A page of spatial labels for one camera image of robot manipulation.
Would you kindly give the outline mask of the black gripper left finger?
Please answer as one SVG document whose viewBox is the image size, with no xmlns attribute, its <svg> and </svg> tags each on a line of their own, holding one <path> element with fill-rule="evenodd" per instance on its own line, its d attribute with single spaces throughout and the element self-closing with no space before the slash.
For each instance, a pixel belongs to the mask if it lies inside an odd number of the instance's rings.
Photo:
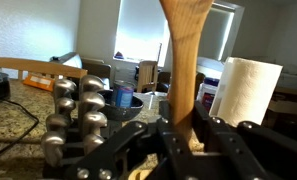
<svg viewBox="0 0 297 180">
<path fill-rule="evenodd" d="M 102 145 L 72 164 L 64 180 L 122 180 L 144 163 L 150 154 L 157 155 L 157 166 L 148 180 L 190 180 L 195 178 L 194 163 L 186 139 L 175 128 L 172 108 L 159 103 L 161 117 L 153 124 L 129 122 Z"/>
</svg>

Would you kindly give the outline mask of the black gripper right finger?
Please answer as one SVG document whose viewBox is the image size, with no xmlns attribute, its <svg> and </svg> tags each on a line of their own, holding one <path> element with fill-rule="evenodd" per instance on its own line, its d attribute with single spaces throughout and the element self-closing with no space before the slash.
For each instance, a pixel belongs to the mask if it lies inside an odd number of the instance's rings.
<svg viewBox="0 0 297 180">
<path fill-rule="evenodd" d="M 197 101 L 192 124 L 204 151 L 226 156 L 244 180 L 297 180 L 296 140 L 251 121 L 232 127 Z"/>
</svg>

